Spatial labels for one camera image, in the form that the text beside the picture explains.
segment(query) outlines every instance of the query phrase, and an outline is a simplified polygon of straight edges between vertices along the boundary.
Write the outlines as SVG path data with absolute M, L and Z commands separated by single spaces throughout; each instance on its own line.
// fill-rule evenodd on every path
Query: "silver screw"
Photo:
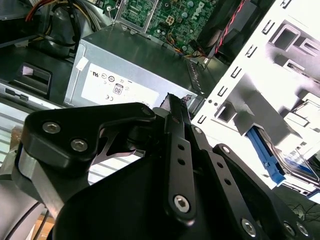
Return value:
M 187 213 L 190 209 L 190 205 L 189 205 L 188 200 L 184 196 L 181 196 L 181 195 L 177 195 L 174 197 L 174 205 L 182 213 Z
M 88 144 L 81 139 L 75 139 L 71 142 L 71 147 L 77 152 L 83 152 L 88 149 Z
M 194 128 L 194 130 L 195 130 L 198 134 L 202 134 L 202 131 L 201 131 L 201 129 L 200 129 L 200 128 L 195 127 L 195 128 Z
M 309 236 L 309 233 L 308 233 L 308 231 L 307 231 L 307 229 L 300 223 L 300 222 L 296 222 L 296 225 L 297 225 L 297 227 L 298 227 L 298 229 L 300 230 L 300 232 L 303 234 L 303 235 L 305 235 L 305 236 Z
M 249 236 L 251 236 L 253 238 L 255 236 L 257 236 L 257 232 L 256 232 L 255 227 L 247 219 L 242 218 L 241 225 L 242 225 L 243 229 L 246 231 L 246 233 L 249 234 Z
M 222 149 L 223 149 L 223 151 L 225 151 L 227 154 L 229 154 L 229 153 L 230 153 L 229 148 L 227 148 L 226 146 L 223 146 L 223 147 L 222 147 Z
M 295 236 L 296 233 L 295 231 L 293 230 L 293 228 L 288 224 L 288 223 L 284 223 L 283 224 L 285 226 L 285 229 L 287 229 L 287 231 L 292 235 L 292 236 Z
M 57 134 L 61 131 L 61 127 L 52 121 L 45 122 L 42 125 L 42 129 L 48 134 Z

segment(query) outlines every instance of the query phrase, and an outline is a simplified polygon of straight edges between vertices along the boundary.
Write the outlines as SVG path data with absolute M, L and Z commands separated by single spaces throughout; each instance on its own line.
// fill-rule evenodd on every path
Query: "capacitor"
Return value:
M 193 8 L 194 7 L 194 2 L 193 1 L 188 1 L 188 3 L 186 4 L 189 8 Z
M 181 17 L 183 17 L 184 19 L 186 19 L 186 18 L 188 17 L 188 13 L 183 12 L 183 13 L 181 14 Z

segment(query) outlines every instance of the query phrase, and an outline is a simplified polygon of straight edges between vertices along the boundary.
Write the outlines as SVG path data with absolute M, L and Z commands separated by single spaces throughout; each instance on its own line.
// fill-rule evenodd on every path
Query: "slot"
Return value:
M 247 58 L 251 58 L 251 56 L 255 53 L 255 51 L 257 50 L 257 46 L 255 47 L 254 45 L 252 45 L 249 50 L 246 52 L 246 57 Z
M 242 68 L 240 68 L 240 67 L 236 67 L 235 68 L 235 70 L 233 71 L 233 73 L 231 74 L 231 77 L 233 78 L 233 79 L 235 79 L 238 75 L 239 75 L 239 73 L 241 72 L 241 70 L 242 70 Z
M 228 89 L 227 87 L 226 87 L 225 89 L 224 89 L 224 88 L 225 88 L 225 86 L 223 86 L 223 87 L 220 89 L 220 91 L 218 92 L 217 95 L 218 95 L 219 97 L 222 97 L 222 96 L 225 94 L 225 92 L 227 91 L 227 89 Z
M 262 33 L 264 35 L 267 35 L 274 25 L 275 25 L 275 22 L 272 23 L 272 20 L 269 20 L 268 23 L 265 25 L 264 29 L 262 30 Z
M 283 2 L 281 3 L 281 7 L 283 8 L 283 9 L 286 9 L 288 6 L 289 6 L 289 4 L 291 3 L 291 1 L 292 0 L 283 0 Z
M 202 124 L 205 120 L 206 120 L 206 116 L 204 116 L 204 115 L 202 115 L 200 118 L 199 118 L 199 120 L 198 120 L 198 124 Z

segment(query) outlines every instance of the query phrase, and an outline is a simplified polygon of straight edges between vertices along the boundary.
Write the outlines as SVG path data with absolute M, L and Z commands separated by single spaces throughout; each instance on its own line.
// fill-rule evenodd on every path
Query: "wire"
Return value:
M 69 1 L 61 1 L 59 2 L 59 4 L 69 4 Z M 26 22 L 29 22 L 32 20 L 35 12 L 45 6 L 48 6 L 48 5 L 51 5 L 51 4 L 54 4 L 58 2 L 58 0 L 42 0 L 42 1 L 39 1 L 36 5 L 34 5 L 34 7 L 31 9 L 31 11 L 28 13 L 28 15 L 26 16 L 25 18 L 25 21 Z M 85 5 L 83 5 L 80 1 L 75 1 L 76 3 L 72 2 L 72 5 L 75 6 L 82 14 L 83 16 L 87 19 L 87 21 L 89 22 L 90 24 L 90 27 L 91 29 L 96 32 L 97 28 L 94 24 L 94 20 L 93 18 L 89 15 L 89 12 L 88 12 L 88 9 L 86 8 Z
M 45 225 L 48 217 L 49 217 L 49 210 L 47 210 L 47 211 L 45 212 L 45 215 L 44 215 L 44 217 L 43 217 L 43 220 L 42 220 L 42 222 L 41 222 L 38 230 L 36 231 L 36 233 L 35 233 L 35 235 L 34 235 L 34 237 L 33 237 L 33 240 L 37 240 L 37 239 L 38 239 L 38 237 L 39 237 L 39 235 L 40 235 L 40 233 L 41 233 L 41 230 L 44 228 L 44 225 Z
M 42 6 L 46 5 L 46 4 L 50 4 L 51 2 L 53 2 L 54 0 L 41 0 L 39 2 L 37 2 L 33 8 L 31 8 L 31 10 L 29 11 L 29 13 L 27 14 L 27 16 L 25 17 L 25 21 L 29 22 L 32 20 L 35 12 Z
M 229 28 L 231 26 L 231 24 L 235 21 L 237 14 L 241 11 L 241 9 L 243 8 L 245 2 L 247 0 L 242 0 L 239 4 L 239 6 L 237 7 L 237 9 L 235 10 L 235 12 L 233 13 L 231 19 L 229 20 L 229 22 L 227 23 L 226 27 L 224 28 L 224 30 L 219 34 L 219 37 L 215 43 L 215 50 L 214 50 L 214 54 L 217 54 L 219 51 L 219 48 L 222 46 L 223 41 L 226 37 L 226 35 L 228 34 Z
M 40 202 L 36 202 L 26 213 L 19 219 L 19 221 L 14 225 L 9 234 L 4 240 L 10 240 L 13 234 L 17 231 L 24 220 L 40 205 Z
M 194 56 L 194 53 L 193 52 L 192 54 L 185 54 L 183 52 L 183 50 L 181 50 L 176 44 L 175 44 L 175 39 L 173 38 L 173 34 L 172 32 L 168 33 L 167 37 L 166 37 L 166 41 L 167 43 L 175 50 L 175 52 L 179 55 L 179 56 L 182 56 L 182 57 L 185 57 L 185 58 L 197 58 L 197 57 L 200 57 L 201 55 L 197 55 L 197 56 Z

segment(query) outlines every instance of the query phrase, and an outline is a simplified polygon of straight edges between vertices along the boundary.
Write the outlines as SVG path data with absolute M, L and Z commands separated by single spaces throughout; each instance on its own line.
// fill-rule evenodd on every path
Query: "screw hole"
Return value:
M 185 147 L 182 146 L 181 144 L 178 145 L 178 148 L 179 148 L 180 150 L 182 150 L 182 151 L 185 150 Z
M 227 185 L 231 186 L 231 182 L 230 182 L 229 179 L 225 178 L 225 179 L 224 179 L 224 182 L 225 182 Z
M 180 123 L 180 121 L 176 118 L 176 117 L 172 117 L 172 120 L 175 122 L 175 123 L 177 123 L 177 124 L 179 124 Z
M 186 163 L 185 163 L 185 161 L 183 161 L 182 159 L 178 159 L 178 163 L 180 164 L 180 165 L 186 165 Z

